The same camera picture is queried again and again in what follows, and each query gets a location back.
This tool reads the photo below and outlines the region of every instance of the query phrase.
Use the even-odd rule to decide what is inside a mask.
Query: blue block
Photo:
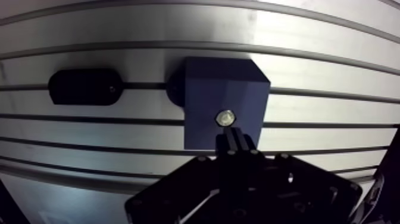
[[[263,127],[270,81],[252,60],[189,57],[185,60],[185,149],[215,150],[223,133],[215,118],[223,110],[236,116],[257,145]]]

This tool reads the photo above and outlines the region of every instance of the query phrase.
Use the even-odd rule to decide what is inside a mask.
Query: black rounded bracket
[[[51,100],[61,105],[111,105],[118,101],[123,87],[113,69],[61,70],[48,83]]]
[[[170,101],[178,107],[185,107],[185,63],[171,75],[167,82],[166,91]]]

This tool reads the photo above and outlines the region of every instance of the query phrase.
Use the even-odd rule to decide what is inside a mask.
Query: bolt
[[[200,157],[197,158],[197,160],[199,160],[200,162],[204,162],[205,161],[205,157],[200,156]]]
[[[288,177],[288,179],[287,179],[287,181],[289,182],[289,183],[292,183],[293,182],[293,173],[289,173],[289,177]]]
[[[217,114],[216,122],[221,127],[229,127],[235,122],[236,116],[231,110],[224,110]]]

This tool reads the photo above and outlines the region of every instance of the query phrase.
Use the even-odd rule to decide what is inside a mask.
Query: metal slotted wall
[[[208,56],[251,58],[271,80],[266,156],[366,193],[400,123],[400,11],[387,2],[1,1],[0,178],[31,223],[126,223],[129,195],[212,155],[183,150],[164,90],[183,57]],[[57,70],[105,66],[126,82],[116,104],[53,105]]]

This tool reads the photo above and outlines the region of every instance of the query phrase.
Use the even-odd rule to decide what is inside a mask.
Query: screw
[[[219,126],[228,127],[231,126],[233,122],[235,122],[236,116],[231,110],[224,110],[217,114],[215,120]]]
[[[287,181],[289,183],[292,183],[293,182],[293,178],[294,178],[293,173],[289,173],[289,177],[288,177]]]

